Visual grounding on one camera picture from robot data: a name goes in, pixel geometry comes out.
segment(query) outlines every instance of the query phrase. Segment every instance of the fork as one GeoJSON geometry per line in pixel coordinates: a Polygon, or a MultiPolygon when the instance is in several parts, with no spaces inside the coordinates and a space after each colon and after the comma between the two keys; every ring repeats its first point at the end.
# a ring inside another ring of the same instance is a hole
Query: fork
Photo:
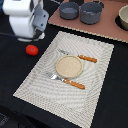
{"type": "Polygon", "coordinates": [[[62,79],[59,76],[57,76],[57,75],[55,75],[55,74],[53,74],[51,72],[46,72],[46,76],[48,76],[52,80],[61,80],[62,82],[67,83],[67,84],[70,84],[70,85],[75,86],[77,88],[85,89],[85,86],[84,85],[79,84],[79,83],[76,83],[76,82],[71,81],[71,80],[68,80],[68,79],[62,79]]]}

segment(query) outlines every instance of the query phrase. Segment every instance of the bowl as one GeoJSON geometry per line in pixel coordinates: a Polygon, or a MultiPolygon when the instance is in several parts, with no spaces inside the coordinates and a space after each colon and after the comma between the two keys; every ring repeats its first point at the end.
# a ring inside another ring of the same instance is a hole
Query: bowl
{"type": "Polygon", "coordinates": [[[82,73],[83,63],[78,57],[66,55],[56,62],[56,71],[63,78],[75,78],[82,73]]]}
{"type": "Polygon", "coordinates": [[[128,5],[122,7],[119,10],[119,17],[122,27],[128,30],[128,5]]]}

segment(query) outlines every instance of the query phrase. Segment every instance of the fork handle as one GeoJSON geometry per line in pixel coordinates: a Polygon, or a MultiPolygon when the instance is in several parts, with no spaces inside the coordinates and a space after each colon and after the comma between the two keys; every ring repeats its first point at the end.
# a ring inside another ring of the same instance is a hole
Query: fork handle
{"type": "Polygon", "coordinates": [[[88,61],[91,61],[91,62],[94,62],[94,63],[97,62],[97,59],[95,59],[95,58],[91,58],[91,57],[87,57],[87,56],[83,56],[83,55],[78,55],[78,57],[79,57],[80,59],[88,60],[88,61]]]}
{"type": "Polygon", "coordinates": [[[72,85],[72,86],[75,86],[75,87],[77,87],[77,88],[80,88],[80,89],[85,89],[85,86],[84,86],[84,85],[79,84],[79,83],[76,83],[76,82],[73,82],[73,81],[71,81],[71,80],[64,79],[63,82],[64,82],[64,83],[67,83],[67,84],[70,84],[70,85],[72,85]]]}

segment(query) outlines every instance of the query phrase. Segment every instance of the plate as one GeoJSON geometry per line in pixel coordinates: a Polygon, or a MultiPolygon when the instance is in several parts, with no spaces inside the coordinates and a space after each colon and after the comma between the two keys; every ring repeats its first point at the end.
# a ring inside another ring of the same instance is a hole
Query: plate
{"type": "Polygon", "coordinates": [[[63,78],[75,78],[82,73],[83,63],[78,57],[66,55],[56,62],[56,71],[63,78]]]}

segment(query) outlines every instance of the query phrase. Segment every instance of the placemat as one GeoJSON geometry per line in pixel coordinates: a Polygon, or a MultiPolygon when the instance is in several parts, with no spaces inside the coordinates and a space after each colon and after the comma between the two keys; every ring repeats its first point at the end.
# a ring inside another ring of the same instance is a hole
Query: placemat
{"type": "Polygon", "coordinates": [[[112,44],[60,31],[14,96],[82,128],[89,128],[113,48],[112,44]],[[58,75],[55,64],[64,56],[58,49],[98,60],[97,63],[82,60],[82,74],[71,79],[85,85],[84,90],[46,77],[47,71],[58,75]]]}
{"type": "Polygon", "coordinates": [[[104,8],[101,13],[100,21],[93,25],[87,25],[80,21],[80,15],[73,20],[65,20],[60,17],[59,8],[49,18],[48,23],[83,33],[88,33],[104,38],[109,38],[121,42],[128,43],[128,31],[123,30],[116,24],[116,17],[119,15],[119,10],[128,4],[116,1],[102,0],[104,8]]]}

